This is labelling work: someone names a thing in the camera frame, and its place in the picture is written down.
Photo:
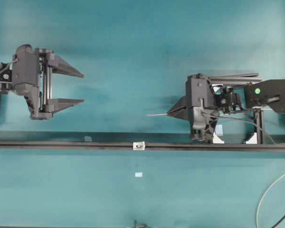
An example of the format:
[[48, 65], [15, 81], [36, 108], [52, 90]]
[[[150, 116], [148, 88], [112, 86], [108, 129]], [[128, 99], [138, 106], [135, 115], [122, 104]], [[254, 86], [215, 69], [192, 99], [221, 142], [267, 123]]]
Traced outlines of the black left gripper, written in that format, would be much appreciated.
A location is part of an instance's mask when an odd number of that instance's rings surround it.
[[[31, 119], [49, 119], [53, 113], [57, 113], [69, 107], [84, 102], [84, 99], [48, 99], [47, 112], [44, 111], [42, 92], [40, 92], [42, 67], [45, 66], [47, 53], [53, 53], [51, 49], [32, 49], [29, 44], [21, 45], [17, 48], [13, 59], [16, 63], [12, 69], [12, 91], [23, 96], [28, 105]], [[61, 57], [55, 55], [55, 65], [52, 67], [54, 74], [62, 74], [84, 78], [84, 75], [68, 64]]]

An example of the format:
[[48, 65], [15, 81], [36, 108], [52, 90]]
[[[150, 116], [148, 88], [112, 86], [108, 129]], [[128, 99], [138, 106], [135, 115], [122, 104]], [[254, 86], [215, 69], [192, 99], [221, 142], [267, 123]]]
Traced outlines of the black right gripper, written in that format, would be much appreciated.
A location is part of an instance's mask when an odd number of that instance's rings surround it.
[[189, 121], [192, 139], [213, 142], [218, 114], [214, 92], [209, 78], [203, 74], [188, 76], [186, 96], [183, 96], [169, 111], [169, 116]]

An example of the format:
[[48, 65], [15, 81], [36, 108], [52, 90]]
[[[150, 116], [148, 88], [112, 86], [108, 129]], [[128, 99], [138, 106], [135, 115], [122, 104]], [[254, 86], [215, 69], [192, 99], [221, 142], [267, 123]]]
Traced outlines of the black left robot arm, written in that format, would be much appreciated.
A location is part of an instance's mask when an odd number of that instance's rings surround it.
[[55, 113], [83, 102], [82, 99], [54, 99], [53, 74], [84, 77], [53, 50], [21, 45], [12, 61], [0, 63], [0, 96], [9, 91], [23, 96], [33, 120], [50, 119]]

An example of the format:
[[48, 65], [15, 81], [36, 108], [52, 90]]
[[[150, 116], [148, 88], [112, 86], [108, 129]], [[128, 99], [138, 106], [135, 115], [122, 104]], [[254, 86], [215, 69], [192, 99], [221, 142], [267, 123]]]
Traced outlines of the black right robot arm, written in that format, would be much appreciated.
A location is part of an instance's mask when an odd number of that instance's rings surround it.
[[190, 123], [193, 140], [212, 143], [219, 113], [252, 112], [258, 144], [264, 144], [263, 106], [285, 114], [285, 79], [262, 80], [258, 73], [233, 76], [188, 76], [186, 94], [167, 115]]

